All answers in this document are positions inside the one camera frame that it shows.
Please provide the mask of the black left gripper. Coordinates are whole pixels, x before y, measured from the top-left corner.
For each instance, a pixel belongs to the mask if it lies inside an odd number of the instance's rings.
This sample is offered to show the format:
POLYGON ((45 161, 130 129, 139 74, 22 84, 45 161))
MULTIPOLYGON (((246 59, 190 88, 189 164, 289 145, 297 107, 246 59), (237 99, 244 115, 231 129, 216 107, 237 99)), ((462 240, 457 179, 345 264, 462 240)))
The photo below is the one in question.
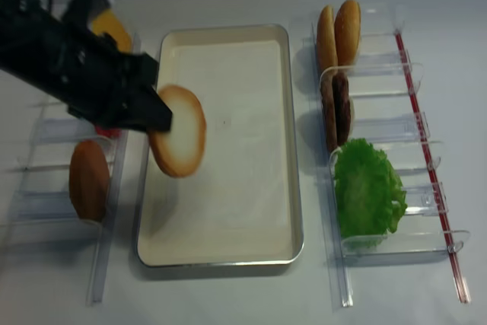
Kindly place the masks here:
POLYGON ((155 91, 158 63, 88 35, 56 38, 56 98, 104 128, 169 132, 173 113, 155 91))

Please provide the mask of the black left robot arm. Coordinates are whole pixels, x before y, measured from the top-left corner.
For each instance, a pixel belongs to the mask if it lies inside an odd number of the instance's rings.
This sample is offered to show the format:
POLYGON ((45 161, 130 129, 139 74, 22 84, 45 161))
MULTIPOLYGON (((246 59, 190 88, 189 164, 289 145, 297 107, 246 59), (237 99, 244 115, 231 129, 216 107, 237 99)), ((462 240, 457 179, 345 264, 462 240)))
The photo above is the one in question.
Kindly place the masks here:
POLYGON ((158 62, 90 30, 93 4, 70 0, 55 18, 53 0, 1 0, 1 69, 103 129, 169 131, 173 114, 154 89, 158 62))

